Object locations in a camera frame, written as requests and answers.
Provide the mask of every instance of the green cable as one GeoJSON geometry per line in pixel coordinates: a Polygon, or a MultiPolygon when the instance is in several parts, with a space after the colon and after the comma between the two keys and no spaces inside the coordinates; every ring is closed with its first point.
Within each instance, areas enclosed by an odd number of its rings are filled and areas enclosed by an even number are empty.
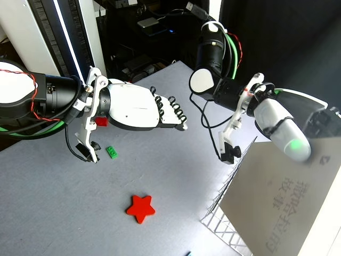
{"type": "Polygon", "coordinates": [[[237,73],[237,66],[238,66],[238,53],[237,53],[237,48],[236,45],[234,44],[232,38],[228,35],[225,34],[226,38],[228,39],[232,49],[233,49],[233,54],[234,54],[234,68],[233,68],[233,74],[232,74],[232,79],[234,79],[236,77],[236,73],[237,73]]]}
{"type": "MultiPolygon", "coordinates": [[[[51,127],[50,129],[46,130],[45,132],[41,132],[41,133],[37,133],[37,134],[33,134],[33,135],[22,135],[22,134],[18,134],[18,133],[11,133],[10,135],[17,136],[17,137],[30,137],[30,136],[43,135],[43,134],[47,134],[49,132],[53,132],[54,130],[56,130],[59,127],[61,127],[63,124],[64,124],[64,121],[59,121],[53,127],[51,127]]],[[[5,128],[0,127],[0,132],[7,132],[7,131],[8,130],[6,130],[5,128]]]]}

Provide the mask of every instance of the white wire rack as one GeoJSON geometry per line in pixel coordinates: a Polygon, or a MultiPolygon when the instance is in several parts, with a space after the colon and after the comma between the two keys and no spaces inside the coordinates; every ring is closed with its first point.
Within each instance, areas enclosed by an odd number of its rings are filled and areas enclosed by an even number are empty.
{"type": "Polygon", "coordinates": [[[202,224],[204,224],[209,230],[211,230],[216,236],[218,236],[222,241],[233,248],[241,256],[253,256],[253,254],[247,247],[245,242],[241,239],[236,229],[228,220],[227,216],[224,214],[219,205],[232,179],[236,175],[249,147],[243,152],[239,162],[234,166],[227,180],[224,182],[223,187],[218,191],[218,195],[213,199],[213,203],[208,208],[206,215],[201,220],[202,224]]]}

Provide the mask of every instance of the dark fabric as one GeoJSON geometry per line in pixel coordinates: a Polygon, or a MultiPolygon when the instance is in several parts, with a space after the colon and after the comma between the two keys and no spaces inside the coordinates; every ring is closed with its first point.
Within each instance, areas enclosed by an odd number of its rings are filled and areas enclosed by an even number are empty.
{"type": "Polygon", "coordinates": [[[262,72],[277,87],[341,107],[340,0],[228,0],[221,22],[242,42],[237,79],[262,72]]]}

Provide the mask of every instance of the usb connector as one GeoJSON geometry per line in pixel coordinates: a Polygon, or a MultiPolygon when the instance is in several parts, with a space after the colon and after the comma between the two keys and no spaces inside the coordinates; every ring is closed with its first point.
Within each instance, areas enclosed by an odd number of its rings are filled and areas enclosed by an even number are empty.
{"type": "Polygon", "coordinates": [[[211,21],[214,20],[208,13],[200,8],[199,6],[192,4],[191,2],[188,2],[186,5],[186,9],[189,10],[194,16],[199,18],[203,21],[211,21]]]}

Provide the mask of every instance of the red wire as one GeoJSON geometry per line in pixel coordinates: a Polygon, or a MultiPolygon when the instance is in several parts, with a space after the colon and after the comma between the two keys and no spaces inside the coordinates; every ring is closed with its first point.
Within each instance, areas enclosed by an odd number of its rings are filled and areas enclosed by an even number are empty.
{"type": "Polygon", "coordinates": [[[48,118],[44,118],[44,117],[40,117],[37,115],[37,113],[34,111],[34,98],[36,97],[37,93],[38,93],[38,86],[36,86],[36,79],[34,77],[34,75],[29,74],[29,73],[25,73],[25,72],[21,72],[21,71],[10,71],[10,70],[6,70],[6,69],[0,69],[0,71],[4,71],[7,73],[14,73],[14,74],[24,74],[24,75],[28,75],[29,77],[32,78],[33,80],[33,86],[34,86],[34,93],[32,95],[32,102],[31,102],[31,112],[35,115],[35,117],[38,120],[45,120],[45,121],[60,121],[60,119],[48,119],[48,118]]]}
{"type": "Polygon", "coordinates": [[[241,60],[242,60],[242,58],[243,58],[243,50],[242,50],[242,48],[241,48],[241,43],[240,43],[240,41],[239,41],[238,36],[236,36],[235,34],[230,33],[230,32],[228,32],[228,34],[231,35],[231,36],[233,36],[233,37],[237,40],[238,45],[239,45],[240,59],[239,59],[238,66],[237,66],[237,68],[239,68],[239,65],[241,64],[241,60]]]}

